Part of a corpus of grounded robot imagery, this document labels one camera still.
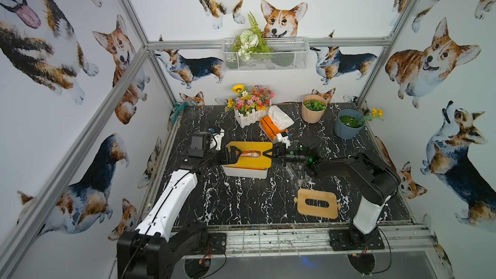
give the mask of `floor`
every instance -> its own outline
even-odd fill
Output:
[[[301,119],[301,104],[279,105],[295,122],[288,128],[294,139],[301,142],[311,138],[319,143],[321,157],[342,157],[364,149],[375,149],[372,137],[364,129],[354,139],[344,141],[334,133],[334,120],[342,109],[353,109],[350,103],[330,104],[321,120],[308,124]],[[161,188],[169,181],[180,153],[195,131],[207,131],[212,125],[225,130],[223,146],[230,141],[269,141],[258,123],[243,129],[234,119],[234,113],[223,106],[190,106],[184,110],[173,148],[162,179]],[[317,218],[299,214],[293,199],[298,189],[306,188],[336,194],[342,205],[337,219]],[[293,224],[297,227],[315,223],[340,223],[353,218],[360,203],[360,193],[353,180],[344,176],[307,178],[305,171],[291,175],[282,165],[273,164],[267,179],[227,177],[220,166],[198,179],[198,184],[186,199],[175,226],[190,220],[199,220],[209,226],[250,226]],[[383,209],[380,221],[391,224],[409,224],[411,218],[399,196],[392,198]]]

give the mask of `wooden board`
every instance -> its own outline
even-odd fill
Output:
[[[307,199],[328,202],[329,207],[307,205]],[[336,195],[323,191],[299,189],[298,197],[294,198],[294,202],[298,204],[300,214],[319,216],[321,218],[335,219],[338,217],[338,210],[341,209],[341,205],[337,203]]]

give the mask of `sunflower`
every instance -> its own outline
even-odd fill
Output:
[[[245,90],[245,86],[243,84],[237,84],[231,90],[236,94],[239,94]]]

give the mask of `corgi tongue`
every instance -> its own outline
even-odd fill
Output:
[[[17,16],[19,16],[26,25],[31,28],[38,28],[41,25],[41,20],[28,5],[22,5],[15,11]]]

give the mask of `white picket fence planter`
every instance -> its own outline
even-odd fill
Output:
[[[241,128],[251,125],[257,121],[260,121],[261,118],[269,114],[270,105],[265,110],[253,111],[252,113],[247,113],[246,116],[242,115],[238,112],[238,110],[234,110],[234,117],[238,121]]]

